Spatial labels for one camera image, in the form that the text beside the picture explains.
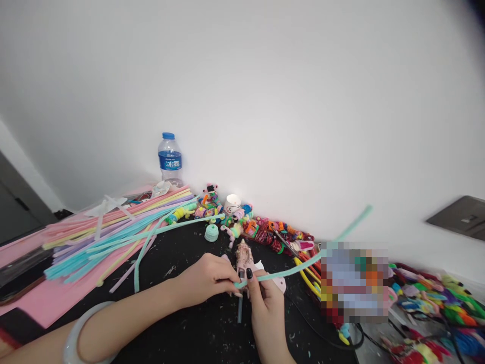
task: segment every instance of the white bracelet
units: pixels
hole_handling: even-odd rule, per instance
[[[86,364],[79,358],[79,355],[77,354],[77,340],[79,339],[79,334],[81,333],[81,330],[84,324],[86,323],[86,321],[88,321],[91,318],[91,316],[93,316],[96,312],[101,311],[103,308],[109,306],[112,303],[114,302],[108,301],[108,302],[100,303],[94,306],[93,308],[91,308],[90,310],[88,310],[83,316],[79,318],[79,320],[72,328],[66,340],[66,346],[64,347],[64,354],[63,354],[64,364]],[[117,355],[118,353],[116,353],[115,355],[113,355],[112,357],[104,361],[100,361],[99,364],[109,364],[116,358]]]

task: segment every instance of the hand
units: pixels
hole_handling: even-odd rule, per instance
[[[195,264],[173,279],[179,308],[195,306],[223,292],[241,296],[233,282],[241,282],[228,260],[205,253]]]
[[[284,333],[284,296],[272,281],[258,282],[256,277],[268,274],[264,270],[246,271],[251,296],[254,338],[262,363],[295,363],[288,351]]]

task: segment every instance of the woman's right hand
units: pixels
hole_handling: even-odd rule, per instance
[[[246,271],[251,297],[254,338],[263,364],[295,363],[288,351],[284,333],[284,296],[272,280],[258,282],[264,270]]]

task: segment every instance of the white cup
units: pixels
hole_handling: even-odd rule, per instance
[[[241,198],[238,195],[229,195],[224,203],[224,213],[232,216],[241,207]]]

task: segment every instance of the bottle cap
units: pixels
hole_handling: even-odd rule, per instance
[[[171,140],[175,139],[175,135],[172,133],[163,133],[162,136],[163,136],[163,139],[171,139]]]

